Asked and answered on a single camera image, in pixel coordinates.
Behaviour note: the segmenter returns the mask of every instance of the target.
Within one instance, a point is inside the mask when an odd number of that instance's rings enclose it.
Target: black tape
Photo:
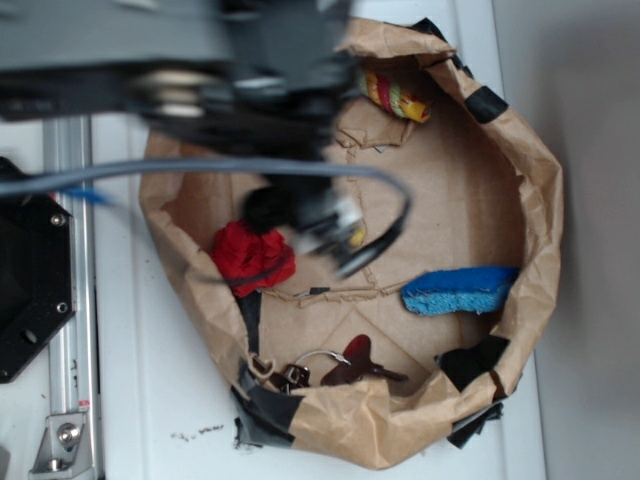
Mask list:
[[[244,298],[236,298],[240,313],[247,326],[247,334],[249,336],[249,351],[260,353],[260,308],[262,306],[262,294],[253,291]]]
[[[509,343],[505,338],[488,335],[475,347],[437,356],[436,363],[461,392],[480,375],[493,370]]]
[[[411,26],[409,28],[411,28],[411,30],[415,30],[416,32],[424,33],[426,35],[435,35],[436,37],[438,37],[443,42],[447,41],[447,39],[444,38],[444,35],[440,31],[440,29],[436,26],[436,24],[433,23],[428,18],[423,18],[418,23],[416,23],[415,25],[413,25],[413,26]]]
[[[509,108],[509,104],[489,87],[481,87],[473,92],[464,104],[478,123],[492,122]]]
[[[422,20],[420,20],[418,23],[416,23],[410,28],[411,30],[424,33],[426,35],[435,35],[443,42],[447,42],[447,39],[444,38],[444,35],[440,31],[440,29],[436,26],[435,23],[433,23],[428,18],[423,18]],[[453,62],[456,68],[458,68],[459,70],[462,70],[469,78],[473,78],[473,73],[471,73],[471,70],[469,69],[469,67],[467,67],[464,63],[462,63],[462,60],[457,54],[454,54],[451,57],[451,61]]]
[[[231,389],[245,429],[240,439],[247,439],[245,443],[249,444],[290,447],[295,437],[289,433],[289,427],[304,397],[261,387],[246,365],[241,369],[239,383],[250,398],[246,400]]]
[[[329,287],[313,287],[309,289],[309,295],[321,295],[330,291]]]
[[[481,410],[479,414],[468,417],[472,418],[471,421],[462,419],[459,422],[456,422],[453,426],[453,433],[447,437],[447,440],[449,440],[449,443],[452,445],[455,445],[460,449],[463,448],[474,433],[478,435],[482,433],[485,422],[489,420],[499,420],[502,418],[502,408],[503,405],[499,402]],[[462,423],[464,423],[463,427],[456,428],[456,425]]]

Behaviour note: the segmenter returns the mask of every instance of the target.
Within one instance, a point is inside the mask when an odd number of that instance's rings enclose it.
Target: gray cable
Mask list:
[[[101,178],[162,172],[220,172],[319,177],[368,177],[380,180],[400,192],[405,198],[405,209],[408,209],[407,207],[411,204],[411,195],[404,183],[375,168],[261,157],[246,159],[152,158],[93,165],[63,172],[43,173],[26,178],[0,180],[0,198],[51,193],[79,185],[82,182]]]

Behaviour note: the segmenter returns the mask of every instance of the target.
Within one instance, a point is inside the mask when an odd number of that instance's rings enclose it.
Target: black metal bracket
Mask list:
[[[0,157],[0,177],[24,177]],[[73,315],[71,215],[47,195],[0,201],[0,384]]]

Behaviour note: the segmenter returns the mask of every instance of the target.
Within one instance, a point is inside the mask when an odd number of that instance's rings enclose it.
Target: striped toy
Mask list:
[[[429,120],[431,104],[422,103],[410,91],[389,81],[384,75],[375,74],[371,70],[360,70],[358,74],[358,85],[362,94],[387,112],[418,123]]]

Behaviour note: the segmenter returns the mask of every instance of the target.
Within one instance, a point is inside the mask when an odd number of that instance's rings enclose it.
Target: sponge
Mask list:
[[[498,310],[518,277],[518,267],[471,267],[426,273],[402,289],[408,310],[419,315],[442,315],[464,310]]]

